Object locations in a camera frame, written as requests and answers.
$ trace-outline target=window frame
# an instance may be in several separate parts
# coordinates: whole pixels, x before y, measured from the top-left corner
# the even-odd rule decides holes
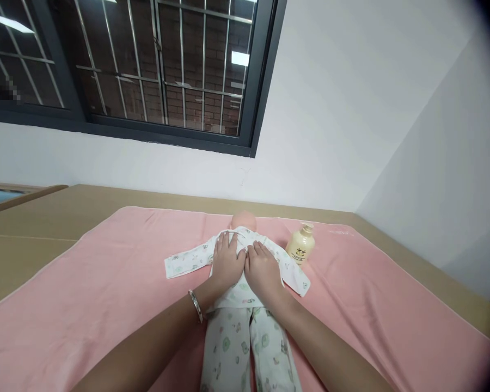
[[[164,2],[163,0],[150,1],[155,6]],[[63,49],[63,35],[58,30],[52,15],[55,8],[46,0],[34,0],[32,5],[41,27],[41,34],[46,40],[53,59],[51,62],[56,69],[56,84],[66,108],[28,103],[18,105],[15,101],[0,101],[0,122],[178,145],[254,158],[258,148],[286,3],[287,0],[259,0],[256,3],[256,21],[250,48],[251,63],[247,70],[241,121],[238,125],[239,136],[91,114],[79,81],[77,68],[70,62],[70,58]],[[188,6],[178,6],[178,8],[181,7],[187,9]]]

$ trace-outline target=printed baby pajamas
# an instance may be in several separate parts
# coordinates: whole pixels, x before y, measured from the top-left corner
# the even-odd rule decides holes
[[[261,242],[263,245],[265,245],[265,247],[271,251],[278,262],[281,282],[287,283],[300,296],[305,296],[310,288],[309,278],[307,278],[299,265],[296,264],[294,259],[292,259],[282,247],[278,246],[267,237],[244,227],[238,227],[236,230],[225,231],[231,233],[231,235],[229,235],[229,241],[232,239],[233,235],[238,236],[238,246],[236,249],[236,252],[238,253],[243,248],[247,249],[247,246],[252,245],[254,241]],[[220,233],[192,250],[178,253],[166,258],[165,271],[167,279],[179,277],[199,270],[208,264],[212,264],[214,245],[216,244],[216,240],[218,239],[219,235]],[[238,283],[231,287],[214,304],[215,309],[251,308],[262,306],[263,304],[247,284],[245,273],[241,275]]]
[[[258,392],[300,392],[285,331],[266,308],[219,308],[207,315],[201,392],[250,392],[250,352]]]
[[[254,241],[265,245],[278,262],[282,283],[302,297],[307,293],[309,279],[285,250],[244,227],[226,231],[238,236],[237,253]],[[212,264],[219,234],[192,250],[165,259],[167,278]],[[201,392],[249,392],[251,352],[258,392],[301,391],[286,333],[250,289],[244,274],[216,301],[207,318]]]

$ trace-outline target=window glass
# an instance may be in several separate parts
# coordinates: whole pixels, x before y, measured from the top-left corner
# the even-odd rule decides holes
[[[91,112],[239,135],[254,1],[56,5]]]
[[[64,107],[31,0],[0,0],[0,100]]]

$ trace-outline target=bottle label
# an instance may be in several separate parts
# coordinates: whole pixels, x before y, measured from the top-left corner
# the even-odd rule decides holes
[[[305,260],[306,253],[307,253],[306,250],[298,248],[298,249],[296,249],[296,253],[291,252],[290,255],[293,259],[295,259],[297,261],[303,261],[303,260]]]

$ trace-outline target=bangle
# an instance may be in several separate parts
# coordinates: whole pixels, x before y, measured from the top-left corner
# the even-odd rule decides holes
[[[196,299],[196,296],[192,292],[192,290],[189,290],[189,294],[191,295],[192,302],[194,303],[194,307],[196,308],[196,311],[198,312],[198,317],[200,317],[200,324],[203,323],[203,314],[201,313],[201,308],[200,304],[198,303],[198,300]]]

